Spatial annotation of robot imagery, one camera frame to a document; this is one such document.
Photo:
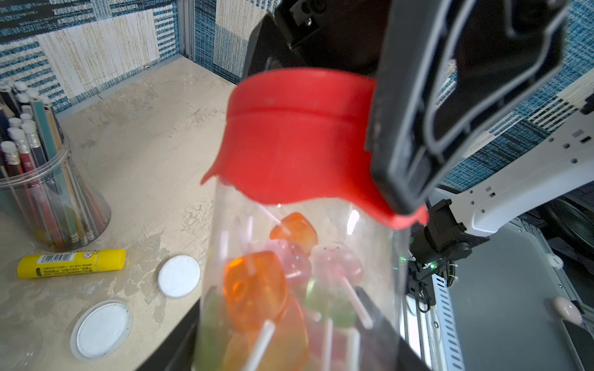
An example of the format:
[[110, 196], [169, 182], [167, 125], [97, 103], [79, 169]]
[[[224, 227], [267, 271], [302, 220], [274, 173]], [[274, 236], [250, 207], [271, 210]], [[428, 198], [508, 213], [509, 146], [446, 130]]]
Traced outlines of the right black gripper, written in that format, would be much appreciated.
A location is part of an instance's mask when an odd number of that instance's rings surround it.
[[255, 26], [242, 77], [286, 68], [322, 68], [372, 77], [391, 2], [282, 1]]

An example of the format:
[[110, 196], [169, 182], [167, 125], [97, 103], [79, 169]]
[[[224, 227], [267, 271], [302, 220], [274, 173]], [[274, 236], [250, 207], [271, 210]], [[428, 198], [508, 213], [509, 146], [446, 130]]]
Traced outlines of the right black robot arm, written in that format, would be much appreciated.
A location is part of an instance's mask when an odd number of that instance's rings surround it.
[[[562, 67], [567, 1], [284, 1], [253, 29], [244, 76], [323, 67], [374, 77], [366, 150], [392, 210], [409, 214], [477, 136]], [[431, 277], [508, 221], [593, 178], [593, 146], [572, 128], [429, 210], [414, 235], [406, 292], [432, 306]]]

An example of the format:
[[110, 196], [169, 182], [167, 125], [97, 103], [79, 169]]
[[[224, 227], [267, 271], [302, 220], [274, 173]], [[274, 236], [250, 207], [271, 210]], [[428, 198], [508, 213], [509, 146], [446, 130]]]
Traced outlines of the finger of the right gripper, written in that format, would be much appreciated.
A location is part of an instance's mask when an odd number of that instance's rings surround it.
[[389, 207], [414, 213], [476, 137], [562, 67], [566, 1], [394, 1], [366, 146]]

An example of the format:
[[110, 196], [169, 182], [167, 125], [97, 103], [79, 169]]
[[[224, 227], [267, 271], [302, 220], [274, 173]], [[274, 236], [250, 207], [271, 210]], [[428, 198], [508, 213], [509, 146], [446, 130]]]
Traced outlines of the translucent white jar lid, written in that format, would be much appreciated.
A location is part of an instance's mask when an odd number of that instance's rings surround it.
[[71, 352], [79, 360], [92, 361], [117, 351], [133, 327], [130, 307], [120, 300], [106, 300], [89, 308], [71, 333]]

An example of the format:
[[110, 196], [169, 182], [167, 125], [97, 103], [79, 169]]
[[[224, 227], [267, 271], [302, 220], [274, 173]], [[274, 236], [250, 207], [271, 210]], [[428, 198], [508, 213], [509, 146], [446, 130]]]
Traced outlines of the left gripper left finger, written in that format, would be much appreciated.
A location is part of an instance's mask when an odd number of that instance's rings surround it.
[[199, 299], [138, 370], [190, 371], [192, 369], [200, 321], [200, 302]]

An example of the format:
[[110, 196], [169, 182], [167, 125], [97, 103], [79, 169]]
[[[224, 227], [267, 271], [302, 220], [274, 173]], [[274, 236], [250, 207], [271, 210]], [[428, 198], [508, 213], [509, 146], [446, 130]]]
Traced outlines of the red lid candy jar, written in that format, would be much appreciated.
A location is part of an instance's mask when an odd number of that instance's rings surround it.
[[232, 92], [215, 182], [195, 370], [360, 370], [374, 327], [401, 336], [411, 229], [364, 147], [376, 83], [321, 69], [256, 74]]

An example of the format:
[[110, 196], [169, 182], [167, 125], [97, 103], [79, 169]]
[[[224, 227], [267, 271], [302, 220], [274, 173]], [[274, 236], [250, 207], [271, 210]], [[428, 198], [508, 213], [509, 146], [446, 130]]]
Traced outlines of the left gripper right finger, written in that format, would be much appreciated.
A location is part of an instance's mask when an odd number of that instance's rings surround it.
[[402, 340], [363, 288], [357, 287], [357, 296], [374, 317], [372, 329], [365, 329], [360, 320], [357, 320], [357, 330], [360, 332], [360, 370], [429, 371], [428, 366]]

